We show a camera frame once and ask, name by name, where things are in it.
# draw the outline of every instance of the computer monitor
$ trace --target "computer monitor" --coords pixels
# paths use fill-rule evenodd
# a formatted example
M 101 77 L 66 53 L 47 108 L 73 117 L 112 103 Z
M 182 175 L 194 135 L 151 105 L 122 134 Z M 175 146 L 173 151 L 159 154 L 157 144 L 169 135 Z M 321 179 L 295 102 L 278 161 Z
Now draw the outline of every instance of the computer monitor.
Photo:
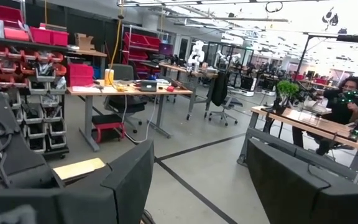
M 173 54 L 173 45 L 172 44 L 160 44 L 159 49 L 160 55 L 172 55 Z

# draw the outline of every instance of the man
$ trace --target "man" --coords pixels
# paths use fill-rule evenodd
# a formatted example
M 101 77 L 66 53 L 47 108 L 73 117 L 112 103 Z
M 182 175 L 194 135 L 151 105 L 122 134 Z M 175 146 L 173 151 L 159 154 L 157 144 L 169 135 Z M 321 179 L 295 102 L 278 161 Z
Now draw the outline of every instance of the man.
M 353 103 L 337 103 L 336 98 L 339 94 L 345 91 L 358 90 L 358 77 L 349 77 L 345 79 L 339 86 L 338 90 L 323 90 L 322 94 L 328 99 L 327 108 L 331 108 L 332 112 L 322 116 L 322 118 L 337 122 L 339 124 L 348 124 L 358 119 L 358 101 Z M 329 151 L 331 140 L 325 139 L 317 134 L 308 134 L 320 140 L 319 148 L 316 153 L 324 155 Z M 292 127 L 293 143 L 296 146 L 303 147 L 303 130 L 300 128 Z

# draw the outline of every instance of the floor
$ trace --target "floor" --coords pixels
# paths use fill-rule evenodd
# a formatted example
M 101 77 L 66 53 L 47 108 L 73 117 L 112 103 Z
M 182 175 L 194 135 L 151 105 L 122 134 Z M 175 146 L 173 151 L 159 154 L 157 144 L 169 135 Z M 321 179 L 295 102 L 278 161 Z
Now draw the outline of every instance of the floor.
M 207 89 L 201 89 L 201 96 Z M 244 106 L 228 111 L 238 119 L 225 127 L 219 118 L 212 121 L 203 119 L 204 105 L 195 105 L 193 116 L 187 121 L 189 100 L 178 96 L 175 104 L 165 105 L 163 126 L 173 134 L 164 138 L 152 129 L 148 138 L 154 139 L 155 156 L 152 185 L 145 208 L 153 215 L 157 224 L 221 224 L 221 223 L 269 223 L 258 199 L 247 168 L 236 163 L 241 151 L 244 134 L 250 121 L 250 108 L 262 102 L 272 102 L 272 97 L 255 94 L 253 97 L 238 96 Z M 95 98 L 94 114 L 107 114 L 103 109 L 103 99 Z M 92 152 L 82 139 L 78 128 L 83 125 L 85 103 L 77 96 L 67 96 L 66 122 L 70 153 L 65 159 L 50 161 L 52 167 L 63 166 L 95 157 L 111 162 L 134 144 L 124 139 L 120 142 L 103 143 L 99 152 Z M 149 119 L 153 104 L 136 114 L 144 121 L 139 132 L 130 135 L 140 141 L 145 138 L 145 121 Z M 212 105 L 211 111 L 220 108 Z M 260 119 L 257 127 L 264 121 Z M 272 128 L 278 134 L 279 123 Z M 291 126 L 284 125 L 281 138 L 292 142 Z M 304 137 L 306 148 L 317 148 L 310 138 Z M 335 151 L 336 160 L 349 165 L 355 151 Z

